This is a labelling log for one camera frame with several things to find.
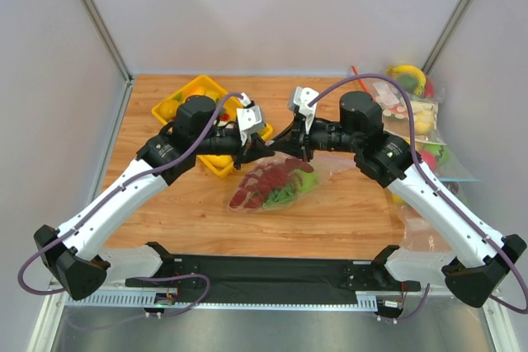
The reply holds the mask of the red fake lobster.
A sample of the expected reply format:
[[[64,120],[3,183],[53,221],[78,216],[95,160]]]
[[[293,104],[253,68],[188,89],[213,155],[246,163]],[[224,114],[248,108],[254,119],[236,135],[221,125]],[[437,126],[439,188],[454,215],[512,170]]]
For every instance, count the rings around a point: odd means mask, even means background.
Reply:
[[[285,207],[313,190],[318,182],[318,173],[308,162],[294,157],[264,162],[240,181],[229,209],[257,212]]]

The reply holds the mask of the clear zip top bag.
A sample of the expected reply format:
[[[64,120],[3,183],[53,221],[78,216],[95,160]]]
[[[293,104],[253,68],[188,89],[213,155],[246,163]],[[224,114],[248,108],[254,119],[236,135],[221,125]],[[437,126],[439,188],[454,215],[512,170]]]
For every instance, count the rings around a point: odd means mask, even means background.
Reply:
[[[311,195],[330,178],[356,166],[351,159],[317,154],[310,161],[277,153],[257,161],[238,183],[228,210],[258,213],[285,209]]]

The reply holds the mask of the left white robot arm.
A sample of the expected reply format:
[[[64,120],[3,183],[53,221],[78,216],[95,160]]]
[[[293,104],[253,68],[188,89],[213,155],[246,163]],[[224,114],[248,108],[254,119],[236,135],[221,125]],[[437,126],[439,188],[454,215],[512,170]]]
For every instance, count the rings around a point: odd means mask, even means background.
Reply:
[[[240,166],[272,155],[259,135],[265,126],[261,108],[244,94],[239,99],[243,105],[234,123],[221,125],[223,101],[189,97],[83,211],[58,228],[43,226],[35,232],[45,267],[73,300],[90,296],[105,283],[169,274],[172,255],[156,242],[116,250],[104,245],[138,208],[192,169],[197,156],[226,154]]]

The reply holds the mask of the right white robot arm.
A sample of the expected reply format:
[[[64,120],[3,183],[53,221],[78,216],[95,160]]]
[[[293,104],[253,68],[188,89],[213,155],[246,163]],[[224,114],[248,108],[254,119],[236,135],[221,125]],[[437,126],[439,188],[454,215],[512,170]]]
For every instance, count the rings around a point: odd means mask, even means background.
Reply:
[[[357,168],[399,196],[436,230],[448,252],[385,248],[380,259],[397,281],[445,285],[461,302],[482,307],[526,249],[516,234],[503,236],[467,209],[403,138],[384,131],[381,107],[366,92],[339,101],[339,120],[316,117],[311,88],[297,87],[289,101],[294,118],[271,148],[309,161],[314,151],[352,153]]]

